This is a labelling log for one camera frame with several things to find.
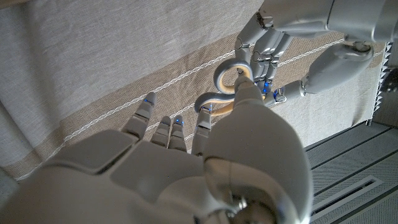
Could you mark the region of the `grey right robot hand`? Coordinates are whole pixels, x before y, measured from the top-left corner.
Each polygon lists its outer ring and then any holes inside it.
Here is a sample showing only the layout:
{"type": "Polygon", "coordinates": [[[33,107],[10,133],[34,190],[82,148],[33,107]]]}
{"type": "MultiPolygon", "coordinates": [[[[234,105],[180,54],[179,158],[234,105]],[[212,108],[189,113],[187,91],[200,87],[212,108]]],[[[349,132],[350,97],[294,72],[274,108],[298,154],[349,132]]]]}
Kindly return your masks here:
{"type": "Polygon", "coordinates": [[[232,112],[202,109],[186,149],[181,117],[144,132],[149,93],[122,131],[96,133],[44,162],[1,209],[2,223],[309,223],[313,183],[295,130],[239,77],[232,112]]]}

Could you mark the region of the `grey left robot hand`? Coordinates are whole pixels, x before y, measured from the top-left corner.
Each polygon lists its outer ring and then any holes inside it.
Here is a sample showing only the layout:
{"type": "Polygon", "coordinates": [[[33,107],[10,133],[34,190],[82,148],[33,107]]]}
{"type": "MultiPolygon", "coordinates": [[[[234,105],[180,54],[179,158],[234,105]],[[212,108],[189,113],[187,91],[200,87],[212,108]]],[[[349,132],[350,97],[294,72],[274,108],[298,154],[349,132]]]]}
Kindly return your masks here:
{"type": "Polygon", "coordinates": [[[371,63],[371,43],[395,40],[396,0],[264,1],[238,34],[235,55],[250,64],[253,79],[262,83],[266,102],[273,105],[349,81],[371,63]],[[328,47],[301,80],[268,90],[294,37],[312,39],[330,32],[344,34],[345,42],[328,47]]]}

